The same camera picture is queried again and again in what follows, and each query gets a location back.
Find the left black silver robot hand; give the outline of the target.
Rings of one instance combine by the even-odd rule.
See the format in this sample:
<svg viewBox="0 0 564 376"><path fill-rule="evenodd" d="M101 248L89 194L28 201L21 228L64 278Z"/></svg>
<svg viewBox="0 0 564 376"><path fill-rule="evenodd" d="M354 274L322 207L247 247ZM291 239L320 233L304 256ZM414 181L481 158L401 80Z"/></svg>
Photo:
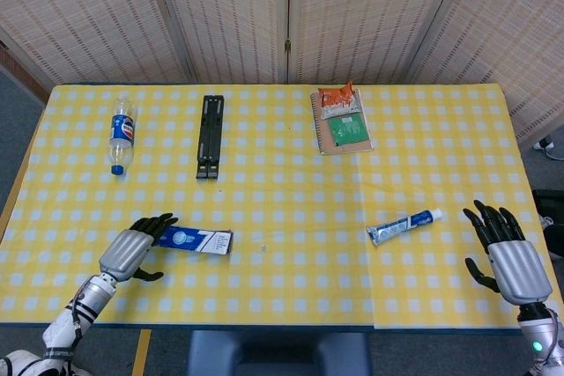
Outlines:
<svg viewBox="0 0 564 376"><path fill-rule="evenodd" d="M131 278L145 282L159 280L164 276L162 271L149 273L141 269L141 265L165 230L177 221L172 213L140 218L129 229L121 231L109 245L99 260L100 272L119 283Z"/></svg>

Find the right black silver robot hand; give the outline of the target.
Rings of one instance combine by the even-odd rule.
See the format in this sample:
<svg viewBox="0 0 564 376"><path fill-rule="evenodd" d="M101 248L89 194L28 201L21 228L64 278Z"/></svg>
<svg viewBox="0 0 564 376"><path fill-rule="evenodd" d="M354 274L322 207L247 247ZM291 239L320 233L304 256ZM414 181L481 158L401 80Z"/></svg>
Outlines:
<svg viewBox="0 0 564 376"><path fill-rule="evenodd" d="M493 274L485 275L467 257L466 268L476 283L499 293L513 306L546 301L553 292L536 248L525 238L516 217L507 209L498 210L481 201L476 211L464 208L482 245Z"/></svg>

